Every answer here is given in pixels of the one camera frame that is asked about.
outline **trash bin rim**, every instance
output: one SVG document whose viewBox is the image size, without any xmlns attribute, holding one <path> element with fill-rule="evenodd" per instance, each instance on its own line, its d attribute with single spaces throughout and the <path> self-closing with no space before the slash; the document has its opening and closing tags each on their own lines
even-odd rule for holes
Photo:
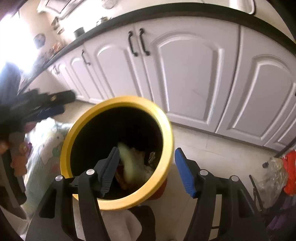
<svg viewBox="0 0 296 241">
<path fill-rule="evenodd" d="M 147 200 L 165 181 L 173 155 L 173 133 L 165 113 L 153 102 L 137 96 L 121 96 L 103 101 L 85 112 L 67 134 L 61 151 L 60 169 L 65 178 L 73 177 L 70 167 L 71 149 L 80 130 L 95 116 L 116 107 L 133 107 L 147 112 L 158 124 L 163 137 L 163 151 L 151 178 L 137 191 L 115 200 L 98 199 L 101 210 L 122 210 Z"/>
</svg>

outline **black cabinet handle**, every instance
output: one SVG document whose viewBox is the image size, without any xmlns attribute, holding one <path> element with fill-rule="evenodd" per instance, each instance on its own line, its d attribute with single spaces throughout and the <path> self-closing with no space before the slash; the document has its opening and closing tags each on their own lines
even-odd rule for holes
<svg viewBox="0 0 296 241">
<path fill-rule="evenodd" d="M 144 40 L 143 40 L 143 37 L 142 37 L 143 33 L 145 33 L 144 29 L 143 28 L 140 28 L 140 35 L 139 35 L 139 37 L 140 37 L 140 41 L 141 41 L 141 44 L 142 44 L 142 49 L 145 52 L 145 54 L 147 56 L 149 56 L 150 55 L 150 51 L 146 50 L 146 48 L 145 48 Z"/>
<path fill-rule="evenodd" d="M 82 50 L 82 52 L 81 52 L 81 57 L 82 57 L 83 62 L 84 62 L 85 64 L 87 64 L 87 65 L 91 65 L 90 62 L 87 62 L 87 61 L 85 60 L 85 57 L 84 57 L 84 50 Z"/>
<path fill-rule="evenodd" d="M 54 65 L 53 69 L 54 69 L 54 71 L 55 71 L 55 74 L 59 74 L 59 71 L 57 71 L 57 68 L 56 68 L 55 65 Z"/>
<path fill-rule="evenodd" d="M 129 31 L 129 32 L 128 32 L 128 44 L 130 45 L 130 50 L 131 50 L 132 54 L 133 54 L 135 57 L 137 57 L 137 56 L 138 56 L 138 53 L 133 51 L 133 45 L 132 45 L 132 43 L 131 43 L 131 37 L 132 37 L 132 36 L 133 36 L 133 32 L 132 32 L 132 31 Z"/>
</svg>

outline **white kitchen cabinet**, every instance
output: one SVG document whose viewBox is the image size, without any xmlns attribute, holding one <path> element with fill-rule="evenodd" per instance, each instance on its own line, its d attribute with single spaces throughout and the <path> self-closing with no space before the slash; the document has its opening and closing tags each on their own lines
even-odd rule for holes
<svg viewBox="0 0 296 241">
<path fill-rule="evenodd" d="M 62 79 L 64 83 L 66 83 L 70 90 L 73 90 L 76 94 L 76 99 L 82 101 L 89 101 L 89 97 L 81 84 L 73 77 L 73 75 L 69 71 L 69 67 L 66 65 L 64 61 L 64 57 L 54 64 L 56 69 L 56 74 L 59 78 Z"/>
<path fill-rule="evenodd" d="M 296 103 L 296 58 L 268 37 L 241 27 L 237 71 L 218 134 L 263 146 Z"/>
<path fill-rule="evenodd" d="M 136 95 L 152 100 L 136 38 L 133 25 L 128 25 L 84 43 L 90 62 L 110 98 Z M 138 56 L 132 53 L 128 39 Z"/>
<path fill-rule="evenodd" d="M 75 83 L 81 85 L 91 103 L 100 103 L 107 98 L 100 80 L 93 70 L 93 64 L 89 61 L 89 57 L 83 46 L 80 46 L 63 57 L 63 61 L 68 67 L 71 76 L 75 79 Z"/>
<path fill-rule="evenodd" d="M 282 126 L 264 145 L 266 147 L 282 150 L 296 137 L 296 103 Z"/>
<path fill-rule="evenodd" d="M 135 24 L 153 100 L 175 123 L 214 132 L 237 58 L 239 26 L 197 17 Z"/>
<path fill-rule="evenodd" d="M 61 77 L 61 75 L 59 75 L 59 72 L 56 69 L 55 65 L 50 66 L 47 71 L 49 71 L 52 76 L 62 85 L 64 90 L 70 90 L 69 85 L 66 83 L 66 81 L 64 80 L 64 78 Z"/>
</svg>

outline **window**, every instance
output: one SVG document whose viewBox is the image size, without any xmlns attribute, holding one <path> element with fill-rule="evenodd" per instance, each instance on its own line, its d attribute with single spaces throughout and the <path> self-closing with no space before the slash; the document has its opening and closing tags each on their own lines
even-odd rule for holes
<svg viewBox="0 0 296 241">
<path fill-rule="evenodd" d="M 19 14 L 4 17 L 0 21 L 0 33 L 0 71 L 5 62 L 13 62 L 24 72 L 30 72 L 38 51 Z"/>
</svg>

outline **red cloth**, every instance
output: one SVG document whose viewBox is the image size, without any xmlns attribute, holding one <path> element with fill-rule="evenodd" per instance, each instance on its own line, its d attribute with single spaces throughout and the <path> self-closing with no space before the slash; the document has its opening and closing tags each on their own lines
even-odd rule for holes
<svg viewBox="0 0 296 241">
<path fill-rule="evenodd" d="M 284 187 L 284 192 L 288 195 L 296 194 L 296 151 L 290 151 L 285 157 L 282 158 L 284 168 L 287 170 L 289 176 L 287 185 Z"/>
</svg>

